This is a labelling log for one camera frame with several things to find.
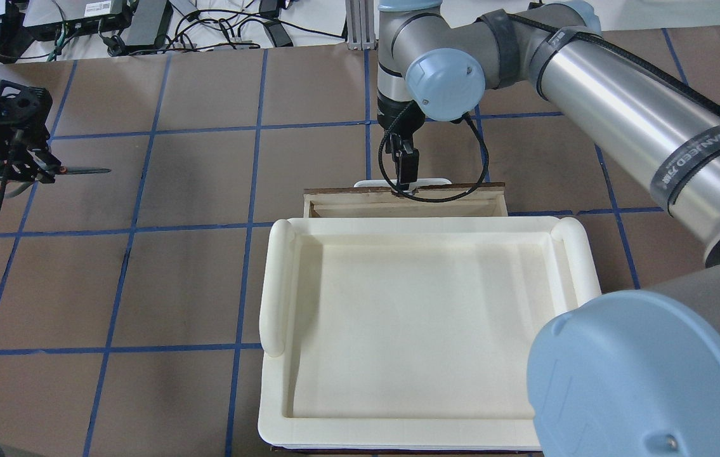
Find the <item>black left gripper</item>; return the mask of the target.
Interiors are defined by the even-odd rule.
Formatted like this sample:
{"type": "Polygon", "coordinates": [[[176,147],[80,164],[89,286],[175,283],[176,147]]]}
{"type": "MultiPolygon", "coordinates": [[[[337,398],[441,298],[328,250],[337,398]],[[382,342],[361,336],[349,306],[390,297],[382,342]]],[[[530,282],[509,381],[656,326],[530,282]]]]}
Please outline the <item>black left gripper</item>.
{"type": "MultiPolygon", "coordinates": [[[[34,154],[41,184],[53,184],[62,162],[49,148],[46,120],[53,106],[49,90],[0,80],[0,156],[5,158],[12,139],[22,132],[21,144],[34,154]]],[[[0,182],[17,182],[17,161],[0,159],[0,182]]]]}

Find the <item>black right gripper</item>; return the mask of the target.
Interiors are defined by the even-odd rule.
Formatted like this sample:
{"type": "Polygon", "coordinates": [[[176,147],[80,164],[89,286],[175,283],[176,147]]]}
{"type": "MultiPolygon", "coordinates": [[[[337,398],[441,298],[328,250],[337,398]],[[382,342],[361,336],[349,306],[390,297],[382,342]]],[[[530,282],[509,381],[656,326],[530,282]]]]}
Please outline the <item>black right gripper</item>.
{"type": "Polygon", "coordinates": [[[424,113],[415,101],[396,101],[385,95],[377,96],[377,122],[388,132],[386,153],[396,158],[398,186],[410,186],[418,180],[419,151],[410,147],[400,148],[400,138],[412,138],[424,125],[424,113]]]}

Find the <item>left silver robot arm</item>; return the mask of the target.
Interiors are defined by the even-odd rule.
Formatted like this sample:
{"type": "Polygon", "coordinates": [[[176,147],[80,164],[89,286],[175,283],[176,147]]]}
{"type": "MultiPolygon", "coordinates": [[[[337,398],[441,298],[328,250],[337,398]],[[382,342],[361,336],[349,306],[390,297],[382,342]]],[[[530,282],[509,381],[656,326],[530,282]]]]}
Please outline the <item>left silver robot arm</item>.
{"type": "Polygon", "coordinates": [[[0,179],[52,184],[61,162],[49,147],[48,90],[0,80],[0,179]]]}

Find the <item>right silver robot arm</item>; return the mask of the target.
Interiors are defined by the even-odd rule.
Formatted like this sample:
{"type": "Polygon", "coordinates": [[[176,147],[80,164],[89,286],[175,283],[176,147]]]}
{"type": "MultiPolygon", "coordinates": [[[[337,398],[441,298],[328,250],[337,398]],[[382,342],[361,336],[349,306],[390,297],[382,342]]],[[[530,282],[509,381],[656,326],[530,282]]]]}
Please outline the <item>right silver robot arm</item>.
{"type": "Polygon", "coordinates": [[[527,81],[705,246],[705,269],[606,293],[546,324],[528,400],[546,456],[720,456],[720,106],[601,37],[584,1],[452,28],[440,1],[378,4],[378,150],[417,200],[413,134],[471,124],[485,90],[527,81]]]}

